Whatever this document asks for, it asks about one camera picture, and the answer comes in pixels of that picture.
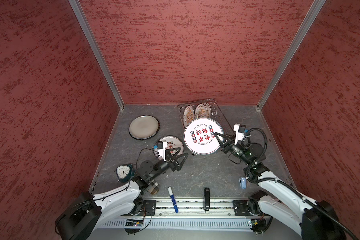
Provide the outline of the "red patterned plate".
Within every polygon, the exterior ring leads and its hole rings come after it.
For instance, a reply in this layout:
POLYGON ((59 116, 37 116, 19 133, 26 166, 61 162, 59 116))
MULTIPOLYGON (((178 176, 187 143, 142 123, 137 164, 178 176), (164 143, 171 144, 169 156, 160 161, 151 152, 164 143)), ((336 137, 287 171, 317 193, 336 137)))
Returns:
POLYGON ((190 122, 184 131, 187 148, 197 155, 210 155, 220 148, 214 132, 223 134, 222 126, 215 120, 199 118, 190 122))

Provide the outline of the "orange striped front plate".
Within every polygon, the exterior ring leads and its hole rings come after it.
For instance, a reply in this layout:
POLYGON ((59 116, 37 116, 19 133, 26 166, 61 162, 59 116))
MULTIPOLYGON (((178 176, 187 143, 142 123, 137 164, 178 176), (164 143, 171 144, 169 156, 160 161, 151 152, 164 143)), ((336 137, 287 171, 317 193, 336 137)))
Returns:
POLYGON ((184 128, 195 119, 195 111, 192 106, 186 106, 184 113, 183 113, 183 125, 184 128))

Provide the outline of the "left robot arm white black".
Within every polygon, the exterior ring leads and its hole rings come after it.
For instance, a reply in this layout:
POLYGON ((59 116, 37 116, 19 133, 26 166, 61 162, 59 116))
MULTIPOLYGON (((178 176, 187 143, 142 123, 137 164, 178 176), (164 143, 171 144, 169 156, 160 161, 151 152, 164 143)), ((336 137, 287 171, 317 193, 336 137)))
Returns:
POLYGON ((56 234, 63 240, 86 240, 95 229, 113 218, 148 214, 142 195, 153 194, 160 187, 155 178, 167 170, 180 171, 189 156, 181 154, 180 148, 165 150, 164 154, 156 164, 142 162, 135 175, 116 189, 96 195, 88 191, 81 193, 56 219, 56 234))

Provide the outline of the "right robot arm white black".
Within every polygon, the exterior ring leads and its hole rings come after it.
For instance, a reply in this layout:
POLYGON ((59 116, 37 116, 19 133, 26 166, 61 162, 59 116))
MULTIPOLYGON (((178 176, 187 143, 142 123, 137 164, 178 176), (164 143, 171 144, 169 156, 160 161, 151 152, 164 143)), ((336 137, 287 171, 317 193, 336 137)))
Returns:
POLYGON ((248 182, 262 188, 248 200, 252 215, 267 214, 295 231, 303 240, 345 240, 351 233, 339 222, 334 208, 318 202, 280 180, 262 163, 268 141, 263 145, 249 143, 243 147, 233 136, 214 133, 222 151, 247 164, 248 182))

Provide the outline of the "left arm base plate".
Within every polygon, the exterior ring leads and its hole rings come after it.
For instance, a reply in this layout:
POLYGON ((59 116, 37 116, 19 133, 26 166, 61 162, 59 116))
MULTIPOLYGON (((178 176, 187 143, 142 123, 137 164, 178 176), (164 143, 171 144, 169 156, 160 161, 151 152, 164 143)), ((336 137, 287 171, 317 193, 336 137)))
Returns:
POLYGON ((144 216, 146 213, 149 213, 152 216, 155 215, 157 204, 156 200, 144 200, 142 198, 138 198, 134 200, 134 204, 135 206, 130 212, 131 216, 144 216))

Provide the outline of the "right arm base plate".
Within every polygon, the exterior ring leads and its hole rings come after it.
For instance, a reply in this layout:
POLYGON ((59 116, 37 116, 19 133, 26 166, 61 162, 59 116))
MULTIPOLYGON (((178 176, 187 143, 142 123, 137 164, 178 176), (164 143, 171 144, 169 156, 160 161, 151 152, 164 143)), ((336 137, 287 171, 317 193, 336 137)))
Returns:
POLYGON ((260 205, 255 200, 233 200, 235 216, 248 218, 270 218, 270 215, 263 213, 260 205))

